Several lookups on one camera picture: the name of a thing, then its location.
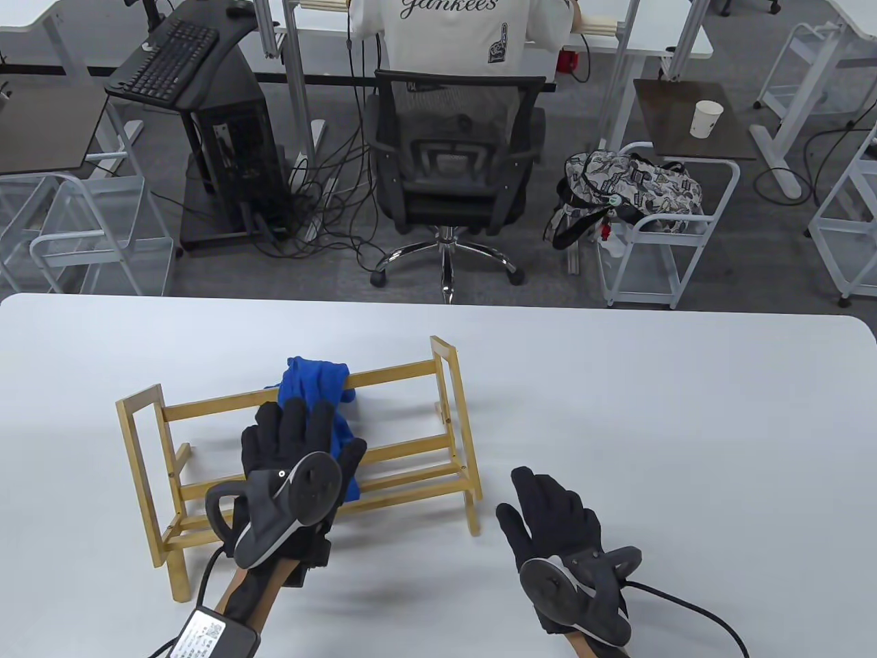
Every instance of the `gloved hand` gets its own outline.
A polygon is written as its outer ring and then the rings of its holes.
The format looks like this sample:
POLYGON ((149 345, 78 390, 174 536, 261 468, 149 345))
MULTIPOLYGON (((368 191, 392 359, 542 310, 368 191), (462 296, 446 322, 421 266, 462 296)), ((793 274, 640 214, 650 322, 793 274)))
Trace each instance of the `gloved hand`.
MULTIPOLYGON (((600 521, 593 510, 581 504, 577 493, 567 491, 550 476, 535 476, 524 466, 511 472, 511 481, 515 485, 524 518, 521 519, 517 510, 507 503, 496 507, 496 518, 515 554, 518 570, 534 557, 547 558, 585 549, 602 552, 600 521)), ((626 613, 623 599, 621 607, 626 613)), ((538 610, 536 614, 547 633, 576 633, 576 629, 557 624, 538 610)), ((622 654, 614 647, 590 637, 587 639, 598 656, 622 654)))
MULTIPOLYGON (((256 425, 247 427, 241 434, 241 461, 244 475, 249 476, 254 470, 292 469, 306 454, 313 452, 329 453, 332 445, 332 421, 335 407, 329 403, 317 403, 308 418, 308 409, 300 397, 292 398, 281 410, 275 402, 263 404, 256 412, 256 425)), ((332 527, 332 521, 338 508, 344 502, 356 468, 366 453, 366 442, 354 439, 341 451, 337 461, 341 467, 341 491, 338 502, 326 519, 315 526, 299 528, 277 549, 269 563, 281 558, 307 562, 307 559, 318 548, 318 543, 332 527)), ((282 483, 277 478, 276 486, 282 483)), ((249 523, 249 509, 245 498, 235 500, 232 521, 234 542, 249 523)), ((226 546, 226 552, 234 544, 226 546)))

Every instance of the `black glove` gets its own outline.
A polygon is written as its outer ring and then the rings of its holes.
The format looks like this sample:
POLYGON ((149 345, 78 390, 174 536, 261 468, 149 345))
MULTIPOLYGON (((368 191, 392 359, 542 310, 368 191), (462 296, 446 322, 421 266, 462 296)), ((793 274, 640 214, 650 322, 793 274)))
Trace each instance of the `black glove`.
MULTIPOLYGON (((600 521, 593 510, 581 504, 581 498, 574 491, 567 491, 550 476, 535 476, 527 467, 515 468, 511 472, 517 499, 521 504, 524 518, 510 504, 501 503, 496 507, 496 518, 515 554, 517 569, 534 557, 551 557, 578 553, 593 549, 602 552, 600 521)), ((622 599, 621 608, 625 614, 627 607, 622 599)), ((539 622, 547 633, 576 633, 571 626, 562 626, 551 621, 536 610, 539 622)), ((620 649, 609 647, 586 636, 588 644, 597 655, 624 655, 620 649)))
MULTIPOLYGON (((256 412, 256 425, 247 427, 241 434, 241 461, 244 475, 254 470, 292 469, 306 454, 313 452, 329 453, 332 447, 332 422, 335 407, 328 402, 314 405, 308 418, 304 400, 292 398, 285 409, 274 402, 263 404, 256 412)), ((354 439, 345 446, 337 461, 341 467, 342 482, 339 500, 335 509, 322 523, 300 528, 276 551, 278 559, 288 558, 307 562, 315 552, 320 552, 319 541, 332 527, 337 509, 344 502, 347 487, 353 479, 362 455, 366 452, 366 442, 354 439)), ((245 498, 235 500, 232 521, 234 541, 249 523, 249 509, 245 498)), ((226 546, 226 553, 233 554, 234 544, 226 546)))
MULTIPOLYGON (((328 402, 317 403, 310 418, 307 405, 301 398, 290 399, 283 410, 274 402, 263 404, 256 412, 256 425, 247 427, 240 437, 245 476, 254 470, 289 470, 307 454, 329 453, 334 416, 335 407, 328 402)), ((226 616, 241 621, 249 619, 279 560, 301 562, 286 582, 288 586, 300 586, 310 567, 325 566, 330 546, 325 535, 332 527, 338 508, 344 503, 347 487, 366 449, 366 442, 362 439, 354 439, 344 447, 337 459, 341 467, 341 490, 332 511, 320 523, 296 530, 271 557, 250 569, 244 582, 230 597, 226 616)), ((278 477, 276 485, 281 484, 282 479, 278 477)), ((237 539, 248 523, 247 501, 238 497, 234 505, 232 540, 225 546, 227 554, 233 554, 237 539)))

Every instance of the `chair wheel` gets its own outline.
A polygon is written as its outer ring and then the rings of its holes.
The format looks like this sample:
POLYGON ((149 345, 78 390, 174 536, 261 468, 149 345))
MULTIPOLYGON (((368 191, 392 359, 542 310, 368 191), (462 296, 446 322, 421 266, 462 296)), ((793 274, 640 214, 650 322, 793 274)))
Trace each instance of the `chair wheel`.
POLYGON ((372 272, 372 275, 369 277, 369 281, 376 288, 383 288, 385 285, 387 285, 387 273, 372 272))
POLYGON ((521 268, 516 269, 514 272, 506 270, 505 275, 509 277, 509 283, 513 286, 523 285, 526 278, 526 274, 521 268))

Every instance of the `mesh chair back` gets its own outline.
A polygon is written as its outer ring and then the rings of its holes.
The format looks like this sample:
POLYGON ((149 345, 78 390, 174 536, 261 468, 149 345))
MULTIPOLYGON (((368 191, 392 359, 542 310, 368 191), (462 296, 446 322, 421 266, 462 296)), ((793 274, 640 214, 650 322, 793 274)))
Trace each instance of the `mesh chair back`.
POLYGON ((544 77, 458 77, 376 71, 378 140, 396 150, 406 191, 494 196, 531 153, 544 77))

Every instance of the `black keyboard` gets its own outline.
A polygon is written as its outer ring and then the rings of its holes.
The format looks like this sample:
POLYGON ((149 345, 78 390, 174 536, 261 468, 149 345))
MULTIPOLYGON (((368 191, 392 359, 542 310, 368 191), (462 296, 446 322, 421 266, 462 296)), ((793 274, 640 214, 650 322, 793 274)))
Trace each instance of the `black keyboard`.
POLYGON ((114 80, 107 89, 150 104, 173 104, 219 41, 219 31, 179 18, 168 18, 168 22, 170 30, 143 51, 134 74, 127 80, 114 80))

